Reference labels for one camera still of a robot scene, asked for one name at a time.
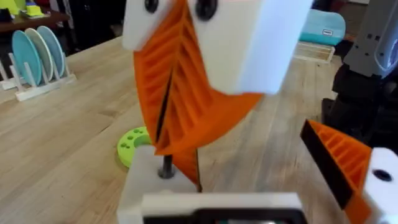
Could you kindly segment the left gripper white orange right finger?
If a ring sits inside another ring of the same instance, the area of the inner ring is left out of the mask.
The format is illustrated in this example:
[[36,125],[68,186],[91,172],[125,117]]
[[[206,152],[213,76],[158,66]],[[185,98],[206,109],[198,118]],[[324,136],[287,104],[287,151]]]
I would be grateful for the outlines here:
[[305,120],[300,137],[350,223],[397,224],[397,154]]

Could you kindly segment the white orange finger of the right gripper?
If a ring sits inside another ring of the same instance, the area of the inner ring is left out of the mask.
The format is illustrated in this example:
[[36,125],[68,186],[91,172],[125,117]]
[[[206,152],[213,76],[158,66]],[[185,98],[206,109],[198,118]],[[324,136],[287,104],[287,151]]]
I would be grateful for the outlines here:
[[178,25],[159,154],[209,144],[276,94],[311,1],[177,1]]
[[185,1],[126,2],[123,47],[133,51],[142,115],[152,142],[159,140],[185,6]]

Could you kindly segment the left gripper bare white left finger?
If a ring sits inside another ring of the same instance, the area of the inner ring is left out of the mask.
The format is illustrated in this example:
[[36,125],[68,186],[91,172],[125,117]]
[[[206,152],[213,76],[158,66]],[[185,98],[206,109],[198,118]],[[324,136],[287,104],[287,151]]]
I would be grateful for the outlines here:
[[194,193],[197,187],[178,168],[172,166],[174,176],[159,177],[164,157],[155,155],[155,147],[139,146],[134,150],[131,166],[119,200],[117,219],[119,223],[140,224],[143,222],[141,203],[143,195],[156,193]]

